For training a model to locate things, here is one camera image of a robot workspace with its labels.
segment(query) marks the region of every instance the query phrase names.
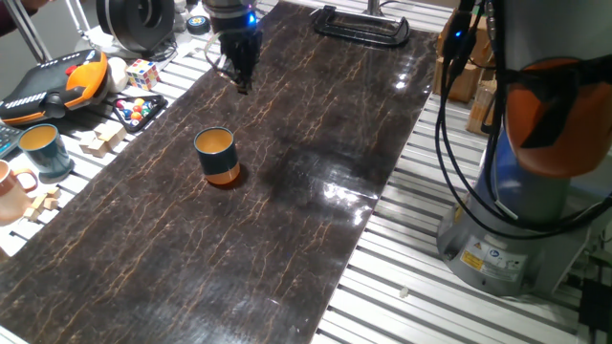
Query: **dark marble table surface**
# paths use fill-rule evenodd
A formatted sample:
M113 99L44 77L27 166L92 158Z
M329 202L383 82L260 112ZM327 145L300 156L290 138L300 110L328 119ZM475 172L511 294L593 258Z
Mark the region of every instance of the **dark marble table surface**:
M30 343L307 343L433 76L433 33L395 50L314 33L280 3L255 91L203 76L8 262L0 325ZM243 167L205 181L223 125Z

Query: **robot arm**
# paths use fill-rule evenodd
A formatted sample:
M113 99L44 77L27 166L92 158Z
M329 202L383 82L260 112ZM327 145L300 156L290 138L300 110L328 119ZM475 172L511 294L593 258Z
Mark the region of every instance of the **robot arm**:
M229 78L241 94L251 89L252 73L259 61L262 33L257 29L251 0L204 0L212 30L219 34L221 54L230 66L215 70Z

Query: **orange device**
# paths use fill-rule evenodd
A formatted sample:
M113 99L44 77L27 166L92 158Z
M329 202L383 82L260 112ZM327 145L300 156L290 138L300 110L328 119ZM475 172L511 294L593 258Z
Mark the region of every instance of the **orange device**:
M98 103L108 91L106 55L96 50L68 54L30 69L0 102L0 119L22 125L62 118L66 110Z

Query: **black and orange cup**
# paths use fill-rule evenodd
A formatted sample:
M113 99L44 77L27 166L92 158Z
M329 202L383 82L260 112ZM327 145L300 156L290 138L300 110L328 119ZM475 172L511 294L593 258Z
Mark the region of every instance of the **black and orange cup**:
M57 128L51 124L26 130L19 139L19 148L36 166L38 178L44 183L64 179L75 166Z
M231 183L240 174L233 133L223 127L208 128L193 141L207 180L214 184Z

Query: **warning label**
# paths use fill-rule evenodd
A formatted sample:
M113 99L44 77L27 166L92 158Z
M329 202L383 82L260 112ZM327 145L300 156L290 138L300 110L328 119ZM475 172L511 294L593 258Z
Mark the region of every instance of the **warning label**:
M471 236L461 254L461 261L478 271L504 281L516 281L527 255L509 253Z

